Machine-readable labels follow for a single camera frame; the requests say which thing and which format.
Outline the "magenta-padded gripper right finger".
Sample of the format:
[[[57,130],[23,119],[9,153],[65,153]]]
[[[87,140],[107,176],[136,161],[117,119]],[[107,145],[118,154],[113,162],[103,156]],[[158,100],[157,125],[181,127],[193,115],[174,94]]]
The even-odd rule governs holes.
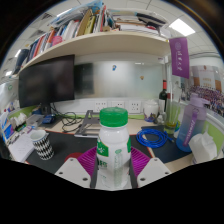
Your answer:
[[[149,158],[140,150],[131,148],[130,183],[140,188],[171,174],[159,158]]]

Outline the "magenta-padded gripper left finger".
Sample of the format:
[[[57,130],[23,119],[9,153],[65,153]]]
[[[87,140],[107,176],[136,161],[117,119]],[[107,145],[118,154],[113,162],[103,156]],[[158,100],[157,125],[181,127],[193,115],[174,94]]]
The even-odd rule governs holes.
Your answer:
[[[81,187],[94,189],[97,182],[96,148],[87,150],[78,158],[69,157],[55,175]]]

